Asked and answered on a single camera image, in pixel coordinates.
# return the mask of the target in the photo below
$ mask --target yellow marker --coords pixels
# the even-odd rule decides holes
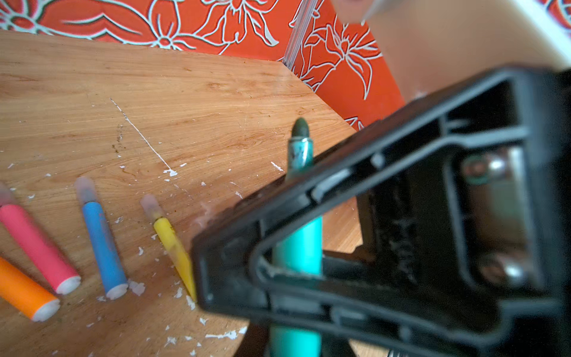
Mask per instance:
[[[160,241],[163,243],[164,249],[167,251],[175,264],[180,278],[182,279],[190,297],[196,301],[196,287],[194,285],[194,277],[192,276],[192,264],[190,257],[180,239],[176,236],[174,228],[167,218],[164,217],[164,212],[159,206],[156,198],[153,195],[145,195],[141,200],[141,206],[149,219],[156,233],[159,235]]]

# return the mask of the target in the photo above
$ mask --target dark green marker tip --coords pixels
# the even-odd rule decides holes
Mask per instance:
[[[291,129],[292,137],[303,137],[309,138],[309,126],[303,118],[299,118],[295,121],[293,128]]]

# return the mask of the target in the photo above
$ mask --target marker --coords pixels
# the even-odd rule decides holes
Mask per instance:
[[[176,236],[176,232],[174,228],[172,228],[171,223],[165,218],[165,214],[162,208],[160,208],[159,202],[157,202],[153,195],[148,194],[141,200],[141,206],[143,206],[155,232],[159,235],[164,249],[171,257],[190,297],[193,301],[196,301],[196,286],[194,285],[194,278],[192,277],[190,257],[180,242],[180,239]]]
[[[59,299],[0,258],[0,296],[32,321],[45,321],[59,310]]]
[[[0,222],[57,294],[69,294],[79,286],[79,274],[1,182]]]
[[[313,166],[313,140],[303,118],[296,120],[288,141],[288,170],[285,179],[291,179]],[[272,249],[272,264],[291,271],[321,274],[323,248],[321,217],[307,223]],[[319,357],[321,335],[314,331],[284,327],[270,327],[272,357]]]
[[[87,177],[75,181],[77,198],[82,205],[83,219],[89,232],[105,295],[115,300],[127,292],[127,278],[123,272],[113,234],[107,224],[103,207],[97,202],[95,184]]]

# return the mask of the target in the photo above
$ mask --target teal marker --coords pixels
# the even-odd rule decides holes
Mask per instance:
[[[288,141],[285,179],[299,175],[313,165],[313,140],[303,118],[296,120]],[[307,223],[272,250],[272,264],[292,271],[321,274],[321,217]],[[272,325],[270,328],[272,357],[319,357],[321,335],[298,328]]]

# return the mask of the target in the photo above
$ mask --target wood grain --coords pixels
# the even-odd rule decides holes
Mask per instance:
[[[11,31],[0,31],[0,43],[0,179],[83,279],[46,323],[0,301],[0,355],[231,356],[240,338],[204,336],[247,321],[174,297],[182,285],[139,199],[155,194],[188,244],[206,217],[284,174],[271,162],[286,167],[298,116],[317,153],[353,129],[277,62]],[[163,172],[158,154],[178,175]],[[104,292],[73,188],[80,175],[95,180],[126,274],[146,285],[141,296],[97,300]],[[360,241],[354,201],[325,222],[326,248],[352,251]],[[3,228],[0,250],[48,287]]]

